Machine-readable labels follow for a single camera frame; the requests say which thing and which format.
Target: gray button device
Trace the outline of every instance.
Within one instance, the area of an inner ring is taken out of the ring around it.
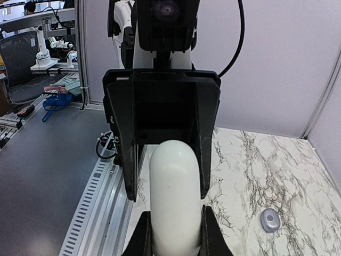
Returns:
[[[278,213],[274,209],[266,209],[262,212],[261,223],[264,230],[268,233],[276,232],[281,226]]]

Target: white bottle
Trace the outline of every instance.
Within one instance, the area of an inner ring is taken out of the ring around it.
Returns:
[[[202,203],[199,165],[180,141],[158,146],[150,160],[150,206],[155,256],[197,256]]]

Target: office chair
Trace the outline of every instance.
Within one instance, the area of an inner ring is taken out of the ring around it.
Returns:
[[[35,31],[0,40],[0,55],[5,63],[8,80],[7,90],[13,104],[20,105],[34,101],[44,92],[44,87],[56,83],[63,77],[33,75],[30,67],[36,63],[38,52]]]

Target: marble table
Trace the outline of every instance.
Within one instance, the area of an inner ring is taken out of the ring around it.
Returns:
[[[239,255],[341,255],[341,198],[308,141],[215,129],[210,205],[227,245]],[[150,210],[149,146],[125,247]],[[281,228],[266,233],[260,215],[273,208]]]

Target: chair backrest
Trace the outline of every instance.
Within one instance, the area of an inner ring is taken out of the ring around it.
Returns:
[[[38,52],[39,45],[35,31],[0,40],[0,55],[5,63],[9,88],[27,83],[36,77],[32,75],[30,67],[36,63]]]

